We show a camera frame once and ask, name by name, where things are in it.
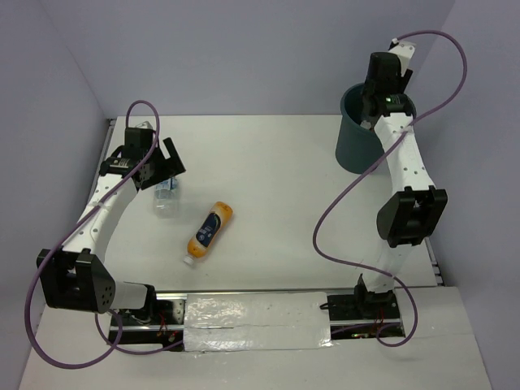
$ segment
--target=gray panel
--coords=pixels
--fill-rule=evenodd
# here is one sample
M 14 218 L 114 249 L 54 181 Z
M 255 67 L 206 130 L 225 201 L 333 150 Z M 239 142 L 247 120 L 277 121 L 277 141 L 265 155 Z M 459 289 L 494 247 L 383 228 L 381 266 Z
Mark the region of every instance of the gray panel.
M 0 377 L 11 390 L 29 352 L 22 312 L 36 257 L 80 215 L 106 124 L 38 1 L 0 2 L 0 52 Z M 39 289 L 34 301 L 38 323 Z
M 42 0 L 107 116 L 339 114 L 372 51 L 454 0 Z M 413 67 L 431 47 L 420 38 Z M 136 113 L 149 112 L 139 107 Z
M 444 31 L 466 49 L 467 84 L 415 128 L 431 177 L 448 191 L 435 255 L 445 281 L 460 288 L 496 390 L 520 388 L 518 15 L 519 2 L 457 2 Z M 454 90 L 460 69 L 455 49 L 438 40 L 410 90 L 419 112 Z

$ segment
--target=white bottle cap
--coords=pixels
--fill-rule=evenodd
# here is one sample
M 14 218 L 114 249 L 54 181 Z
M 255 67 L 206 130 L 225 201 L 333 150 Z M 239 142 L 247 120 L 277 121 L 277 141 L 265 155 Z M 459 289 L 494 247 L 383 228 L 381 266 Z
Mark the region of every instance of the white bottle cap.
M 188 264 L 190 267 L 193 267 L 195 265 L 195 262 L 193 261 L 193 258 L 187 254 L 186 256 L 184 256 L 183 258 L 183 261 Z

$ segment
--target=trash can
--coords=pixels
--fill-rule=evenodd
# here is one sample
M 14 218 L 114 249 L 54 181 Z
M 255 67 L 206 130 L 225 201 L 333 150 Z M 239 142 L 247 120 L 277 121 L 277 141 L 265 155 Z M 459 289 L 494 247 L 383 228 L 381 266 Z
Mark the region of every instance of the trash can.
M 362 174 L 384 153 L 375 132 L 360 126 L 363 84 L 356 84 L 341 98 L 341 126 L 336 160 L 347 171 Z

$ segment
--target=plastic bottle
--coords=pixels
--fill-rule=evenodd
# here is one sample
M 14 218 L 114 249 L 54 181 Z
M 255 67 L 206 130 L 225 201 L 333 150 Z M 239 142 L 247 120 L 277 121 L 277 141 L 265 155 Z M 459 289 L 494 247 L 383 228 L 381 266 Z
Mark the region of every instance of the plastic bottle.
M 201 258 L 207 253 L 215 236 L 226 226 L 232 215 L 233 209 L 224 202 L 217 201 L 214 204 L 206 221 L 188 243 L 188 254 L 184 256 L 186 264 L 193 267 L 195 259 Z
M 179 211 L 179 181 L 175 177 L 155 185 L 154 210 L 159 217 L 175 216 Z

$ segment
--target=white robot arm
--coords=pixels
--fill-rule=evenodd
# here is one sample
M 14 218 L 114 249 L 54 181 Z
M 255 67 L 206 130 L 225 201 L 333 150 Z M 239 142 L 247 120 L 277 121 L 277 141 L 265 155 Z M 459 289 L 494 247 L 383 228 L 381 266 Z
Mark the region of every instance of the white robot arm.
M 377 228 L 385 242 L 375 267 L 396 275 L 412 248 L 435 229 L 448 197 L 437 189 L 427 173 L 415 140 L 414 105 L 404 94 L 412 71 L 408 68 L 415 46 L 392 40 L 386 53 L 370 57 L 363 95 L 363 114 L 369 127 L 388 151 L 406 132 L 399 147 L 388 157 L 392 177 L 392 197 L 379 211 Z M 379 273 L 365 275 L 368 292 L 393 289 L 393 279 Z
M 100 210 L 64 242 L 41 273 L 47 305 L 54 308 L 105 313 L 126 309 L 146 319 L 154 311 L 153 286 L 115 281 L 103 266 L 105 252 L 121 215 L 141 189 L 147 189 L 185 171 L 170 138 L 163 140 L 170 158 L 157 146 L 145 165 L 103 204 L 111 191 L 149 152 L 153 145 L 151 127 L 126 128 L 124 145 L 100 166 L 99 178 L 81 218 L 95 206 Z M 37 259 L 40 266 L 49 250 Z

